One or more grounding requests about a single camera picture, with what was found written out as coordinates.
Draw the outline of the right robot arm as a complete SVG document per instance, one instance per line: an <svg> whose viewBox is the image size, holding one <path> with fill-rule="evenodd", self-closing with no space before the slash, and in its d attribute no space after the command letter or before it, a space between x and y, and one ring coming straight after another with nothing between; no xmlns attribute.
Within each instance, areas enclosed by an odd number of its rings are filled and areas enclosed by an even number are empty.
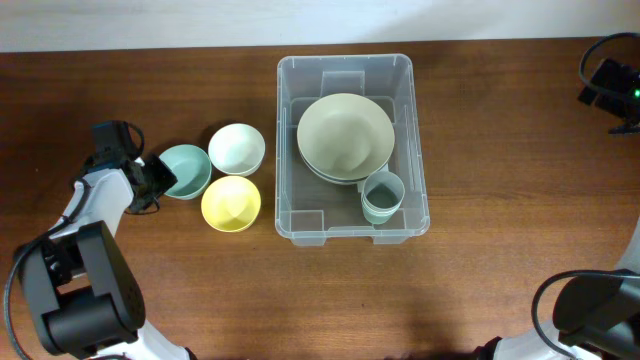
<svg viewBox="0 0 640 360"><path fill-rule="evenodd" d="M639 71L603 60L578 96L623 120L611 135L639 132ZM572 270L545 280L531 306L533 329L496 337L471 359L637 359L639 231L612 271Z"/></svg>

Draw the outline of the green cup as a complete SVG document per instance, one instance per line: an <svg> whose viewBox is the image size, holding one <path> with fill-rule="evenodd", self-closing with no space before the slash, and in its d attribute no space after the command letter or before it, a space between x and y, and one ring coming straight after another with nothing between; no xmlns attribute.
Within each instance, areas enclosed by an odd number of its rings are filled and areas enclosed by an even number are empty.
<svg viewBox="0 0 640 360"><path fill-rule="evenodd" d="M380 225L389 221L391 217L397 212L399 207L393 206L390 208L379 208L364 202L362 204L362 209L363 215L367 221L374 225Z"/></svg>

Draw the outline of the yellow bowl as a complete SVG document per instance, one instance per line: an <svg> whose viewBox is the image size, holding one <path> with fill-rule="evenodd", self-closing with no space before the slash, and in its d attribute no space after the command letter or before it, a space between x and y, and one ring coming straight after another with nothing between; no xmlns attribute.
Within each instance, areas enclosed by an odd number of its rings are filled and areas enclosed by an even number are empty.
<svg viewBox="0 0 640 360"><path fill-rule="evenodd" d="M236 233L248 229L261 210L261 195L247 178L225 176L214 181L201 199L206 223L221 232Z"/></svg>

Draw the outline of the beige plate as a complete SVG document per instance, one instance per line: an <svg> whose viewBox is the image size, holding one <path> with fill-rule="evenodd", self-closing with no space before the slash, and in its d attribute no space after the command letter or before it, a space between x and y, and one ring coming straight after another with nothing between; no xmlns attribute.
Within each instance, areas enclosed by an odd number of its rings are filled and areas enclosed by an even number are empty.
<svg viewBox="0 0 640 360"><path fill-rule="evenodd" d="M356 181L382 168L395 147L390 117L374 101L356 94L322 97L302 114L299 152L310 167L339 181Z"/></svg>

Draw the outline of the grey cup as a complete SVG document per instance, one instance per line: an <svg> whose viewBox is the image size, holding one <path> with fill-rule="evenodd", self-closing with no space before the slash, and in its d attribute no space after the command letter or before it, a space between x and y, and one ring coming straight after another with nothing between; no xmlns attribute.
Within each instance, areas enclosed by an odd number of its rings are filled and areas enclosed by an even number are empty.
<svg viewBox="0 0 640 360"><path fill-rule="evenodd" d="M385 195L395 195L402 201L405 196L405 186L401 178L389 171L379 171L373 173L366 180L364 189L361 193L362 199L365 196L382 193Z"/></svg>

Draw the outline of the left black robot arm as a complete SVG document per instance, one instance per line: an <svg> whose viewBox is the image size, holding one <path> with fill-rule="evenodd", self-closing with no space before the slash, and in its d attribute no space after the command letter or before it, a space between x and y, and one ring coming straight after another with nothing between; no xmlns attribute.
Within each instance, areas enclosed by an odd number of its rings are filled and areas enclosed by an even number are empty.
<svg viewBox="0 0 640 360"><path fill-rule="evenodd" d="M141 130L124 121L92 128L95 152L73 180L56 224L19 247L8 280L18 281L43 348L76 359L182 359L146 318L141 290L115 242L123 215L150 215L177 178Z"/></svg>

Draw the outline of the green bowl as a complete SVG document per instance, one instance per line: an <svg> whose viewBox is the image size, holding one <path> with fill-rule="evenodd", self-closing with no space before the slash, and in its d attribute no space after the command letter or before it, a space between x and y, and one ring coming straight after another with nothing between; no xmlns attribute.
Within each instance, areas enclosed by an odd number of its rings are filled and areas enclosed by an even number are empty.
<svg viewBox="0 0 640 360"><path fill-rule="evenodd" d="M191 200L206 190L213 170L207 153L200 147L190 144L173 146L159 158L177 178L177 182L165 192L166 196Z"/></svg>

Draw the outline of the white bowl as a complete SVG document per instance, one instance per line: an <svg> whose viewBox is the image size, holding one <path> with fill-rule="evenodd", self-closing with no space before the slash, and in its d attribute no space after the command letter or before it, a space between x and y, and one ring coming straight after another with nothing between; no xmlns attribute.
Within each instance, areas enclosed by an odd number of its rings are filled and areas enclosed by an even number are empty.
<svg viewBox="0 0 640 360"><path fill-rule="evenodd" d="M265 154L266 142L262 134L243 123L222 127L208 144L212 165L227 175L252 175L261 166Z"/></svg>

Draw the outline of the cream cup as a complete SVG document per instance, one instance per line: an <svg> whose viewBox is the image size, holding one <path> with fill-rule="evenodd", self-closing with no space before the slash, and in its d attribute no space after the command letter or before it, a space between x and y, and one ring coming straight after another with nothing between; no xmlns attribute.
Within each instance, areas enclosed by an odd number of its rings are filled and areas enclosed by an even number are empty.
<svg viewBox="0 0 640 360"><path fill-rule="evenodd" d="M375 216L387 216L395 213L401 205L401 200L395 195L375 193L362 199L363 208Z"/></svg>

